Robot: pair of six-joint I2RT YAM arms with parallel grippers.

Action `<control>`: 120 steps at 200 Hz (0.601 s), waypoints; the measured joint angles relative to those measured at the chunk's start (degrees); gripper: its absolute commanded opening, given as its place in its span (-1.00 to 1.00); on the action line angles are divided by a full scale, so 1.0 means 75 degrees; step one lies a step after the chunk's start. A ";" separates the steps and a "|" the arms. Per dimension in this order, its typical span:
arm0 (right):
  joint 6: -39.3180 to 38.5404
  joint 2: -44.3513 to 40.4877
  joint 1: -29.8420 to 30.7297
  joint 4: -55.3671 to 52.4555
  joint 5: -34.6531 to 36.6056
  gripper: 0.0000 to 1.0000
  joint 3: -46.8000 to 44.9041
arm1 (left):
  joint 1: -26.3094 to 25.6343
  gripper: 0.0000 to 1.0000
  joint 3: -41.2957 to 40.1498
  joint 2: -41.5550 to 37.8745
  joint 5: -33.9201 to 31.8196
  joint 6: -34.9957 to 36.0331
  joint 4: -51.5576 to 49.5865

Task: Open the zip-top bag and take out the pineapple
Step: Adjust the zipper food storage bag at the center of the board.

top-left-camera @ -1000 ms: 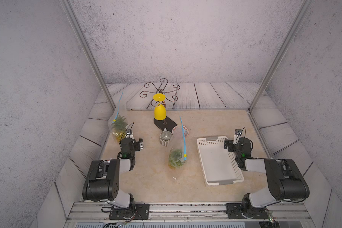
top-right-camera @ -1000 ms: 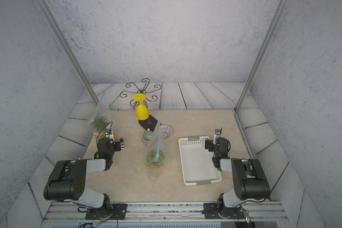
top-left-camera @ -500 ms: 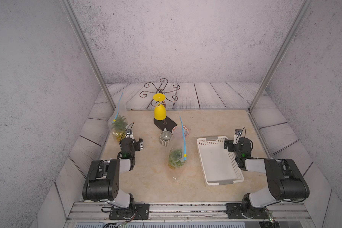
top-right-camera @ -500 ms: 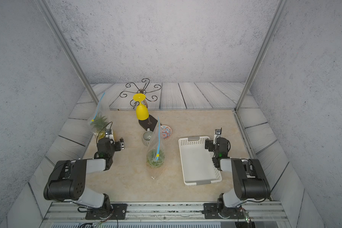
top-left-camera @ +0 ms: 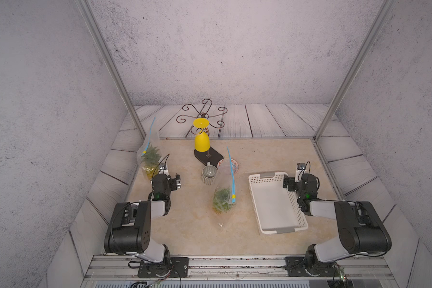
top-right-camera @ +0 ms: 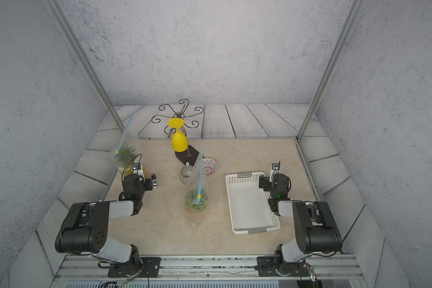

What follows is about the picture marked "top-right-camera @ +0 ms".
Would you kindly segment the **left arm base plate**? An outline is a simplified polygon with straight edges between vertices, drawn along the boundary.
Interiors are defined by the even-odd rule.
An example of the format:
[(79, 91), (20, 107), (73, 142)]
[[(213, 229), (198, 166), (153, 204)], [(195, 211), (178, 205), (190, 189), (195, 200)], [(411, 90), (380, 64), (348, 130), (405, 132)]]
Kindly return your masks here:
[(110, 265), (109, 278), (157, 278), (162, 258), (142, 257), (137, 263), (113, 263)]

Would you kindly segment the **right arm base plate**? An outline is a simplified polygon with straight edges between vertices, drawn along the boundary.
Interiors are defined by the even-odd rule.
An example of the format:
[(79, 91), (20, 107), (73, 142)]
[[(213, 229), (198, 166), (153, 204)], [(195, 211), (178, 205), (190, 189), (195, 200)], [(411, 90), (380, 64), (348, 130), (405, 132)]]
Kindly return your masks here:
[(260, 277), (307, 277), (310, 275), (304, 263), (288, 263), (273, 256), (257, 257), (254, 269)]

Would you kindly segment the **pineapple from bag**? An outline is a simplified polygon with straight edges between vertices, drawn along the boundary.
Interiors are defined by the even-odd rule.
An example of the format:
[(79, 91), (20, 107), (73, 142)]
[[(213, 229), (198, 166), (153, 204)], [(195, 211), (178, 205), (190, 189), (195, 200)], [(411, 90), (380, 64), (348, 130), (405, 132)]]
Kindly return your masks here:
[(208, 193), (202, 189), (200, 192), (197, 188), (188, 191), (185, 195), (185, 208), (190, 212), (202, 212), (208, 206)]

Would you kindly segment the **zip-top bag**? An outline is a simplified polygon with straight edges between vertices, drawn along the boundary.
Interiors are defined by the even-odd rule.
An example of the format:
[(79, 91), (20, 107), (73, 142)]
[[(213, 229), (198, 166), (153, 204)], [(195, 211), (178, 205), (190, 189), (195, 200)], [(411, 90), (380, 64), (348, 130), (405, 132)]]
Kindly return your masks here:
[(134, 117), (131, 116), (128, 119), (120, 141), (110, 152), (110, 157), (115, 167), (126, 175), (133, 172), (134, 161), (139, 159), (140, 153), (135, 146), (138, 139), (138, 131), (134, 126)]
[(199, 154), (186, 187), (184, 209), (187, 220), (195, 228), (203, 222), (209, 210), (208, 181), (204, 158)]

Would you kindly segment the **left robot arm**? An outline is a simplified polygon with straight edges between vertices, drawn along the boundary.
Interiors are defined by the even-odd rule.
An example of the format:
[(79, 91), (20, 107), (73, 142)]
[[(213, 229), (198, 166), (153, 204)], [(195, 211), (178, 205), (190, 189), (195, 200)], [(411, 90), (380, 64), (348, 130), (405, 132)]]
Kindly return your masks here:
[(140, 268), (138, 248), (109, 236), (108, 227), (111, 220), (138, 215), (145, 193), (157, 188), (157, 177), (130, 174), (122, 180), (122, 187), (118, 200), (73, 204), (56, 236), (56, 251)]

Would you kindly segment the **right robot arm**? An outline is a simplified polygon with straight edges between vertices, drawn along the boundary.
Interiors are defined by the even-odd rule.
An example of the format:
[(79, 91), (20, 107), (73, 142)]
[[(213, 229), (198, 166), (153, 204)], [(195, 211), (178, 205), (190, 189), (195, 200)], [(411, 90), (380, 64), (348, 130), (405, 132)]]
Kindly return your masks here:
[(259, 187), (270, 194), (271, 212), (294, 221), (295, 238), (277, 247), (274, 254), (276, 268), (313, 255), (330, 257), (342, 252), (342, 236), (327, 202), (289, 198), (292, 181), (284, 174), (261, 176)]

